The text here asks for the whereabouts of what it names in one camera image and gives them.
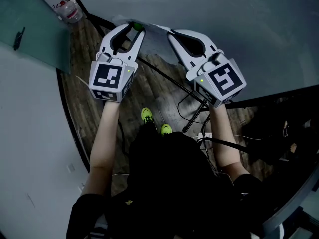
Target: person's right arm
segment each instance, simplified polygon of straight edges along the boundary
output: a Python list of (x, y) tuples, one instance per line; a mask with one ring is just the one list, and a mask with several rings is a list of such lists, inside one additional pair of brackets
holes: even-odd
[[(211, 105), (209, 110), (212, 137), (236, 143), (225, 105), (218, 108)], [(239, 150), (219, 143), (213, 143), (213, 150), (217, 165), (232, 181), (243, 174), (249, 174), (240, 162)]]

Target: water bottle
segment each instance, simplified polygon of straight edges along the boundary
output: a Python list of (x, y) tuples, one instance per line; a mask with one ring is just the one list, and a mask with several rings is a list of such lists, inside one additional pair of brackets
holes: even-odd
[(57, 13), (71, 24), (78, 22), (83, 15), (81, 9), (71, 1), (62, 1)]

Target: person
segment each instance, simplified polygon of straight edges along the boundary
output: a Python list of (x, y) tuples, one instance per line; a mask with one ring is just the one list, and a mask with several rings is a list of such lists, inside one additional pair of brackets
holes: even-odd
[[(105, 103), (67, 238), (250, 238), (239, 202), (261, 182), (239, 151), (214, 143), (216, 173), (194, 139), (168, 124), (158, 135), (148, 108), (130, 146), (127, 189), (110, 197), (119, 107)], [(225, 106), (211, 106), (210, 117), (213, 137), (235, 143)]]

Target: neon yellow shoe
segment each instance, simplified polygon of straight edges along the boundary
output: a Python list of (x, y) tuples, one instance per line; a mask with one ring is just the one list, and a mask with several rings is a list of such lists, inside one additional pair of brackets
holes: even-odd
[(164, 137), (167, 134), (173, 133), (173, 129), (171, 129), (171, 126), (169, 124), (164, 124), (161, 126), (161, 135)]
[(144, 122), (144, 124), (147, 124), (147, 123), (150, 123), (150, 122), (154, 123), (152, 112), (147, 107), (144, 107), (142, 109), (141, 118), (142, 118), (142, 121)]

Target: curved black edge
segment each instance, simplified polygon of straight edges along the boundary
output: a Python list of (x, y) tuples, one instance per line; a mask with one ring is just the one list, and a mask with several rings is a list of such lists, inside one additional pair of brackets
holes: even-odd
[(72, 118), (71, 118), (71, 114), (69, 112), (68, 104), (66, 102), (66, 98), (65, 98), (65, 95), (64, 95), (64, 87), (63, 87), (61, 73), (63, 73), (63, 72), (60, 69), (56, 68), (56, 78), (58, 80), (60, 97), (61, 97), (61, 102), (62, 102), (62, 106), (63, 106), (63, 109), (64, 109), (64, 113), (65, 113), (65, 116), (66, 116), (66, 120), (68, 121), (70, 130), (71, 130), (71, 134), (73, 136), (75, 145), (76, 145), (76, 147), (77, 147), (77, 149), (79, 151), (79, 154), (80, 154), (80, 157), (82, 159), (82, 162), (83, 162), (86, 170), (88, 172), (90, 172), (90, 163), (89, 163), (89, 161), (88, 161), (88, 159), (87, 159), (87, 157), (85, 155), (85, 151), (84, 151), (84, 149), (82, 147), (82, 144), (80, 142), (79, 136), (76, 133), (76, 130), (75, 130)]

